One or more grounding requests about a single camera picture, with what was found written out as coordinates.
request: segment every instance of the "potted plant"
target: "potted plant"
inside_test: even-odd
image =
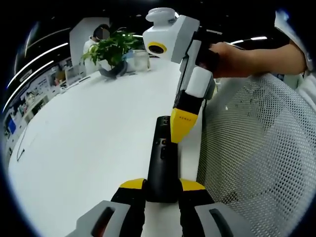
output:
[[[102,68],[108,71],[109,77],[115,78],[117,75],[123,75],[127,70],[127,62],[123,56],[141,45],[142,41],[134,37],[133,33],[115,31],[109,38],[93,45],[82,58],[83,60],[90,58],[95,65],[100,63]]]

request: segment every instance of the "person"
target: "person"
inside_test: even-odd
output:
[[[84,43],[83,53],[87,53],[93,45],[97,44],[100,40],[106,40],[109,36],[109,26],[107,24],[99,25],[95,28],[93,35],[89,37],[89,40]],[[87,75],[99,70],[99,65],[95,65],[90,58],[84,61],[84,66]]]
[[[304,45],[292,28],[276,12],[275,27],[290,38],[290,43],[276,49],[241,50],[227,43],[211,45],[210,50],[220,55],[220,62],[213,72],[214,78],[248,77],[260,73],[298,75],[305,72],[297,92],[316,111],[316,78],[313,64]]]

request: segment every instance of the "plant pot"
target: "plant pot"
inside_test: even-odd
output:
[[[101,69],[99,70],[101,75],[115,79],[117,76],[123,76],[127,70],[127,62],[125,60],[119,62],[115,67],[111,69],[107,60],[99,61]]]

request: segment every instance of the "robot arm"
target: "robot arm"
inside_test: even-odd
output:
[[[143,33],[143,40],[150,54],[181,63],[170,119],[171,142],[179,143],[194,126],[203,99],[213,92],[211,71],[217,66],[219,55],[201,46],[198,20],[184,15],[176,19],[174,14],[171,8],[150,10],[146,19],[154,26]]]

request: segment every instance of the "white table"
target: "white table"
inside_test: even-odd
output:
[[[17,162],[19,138],[9,179],[41,235],[65,236],[121,183],[147,177],[156,119],[171,113],[180,76],[178,64],[151,64],[150,72],[114,81],[96,72],[55,96],[30,121]],[[196,179],[200,141],[201,116],[179,144],[183,178]],[[142,236],[181,236],[177,204],[146,205]]]

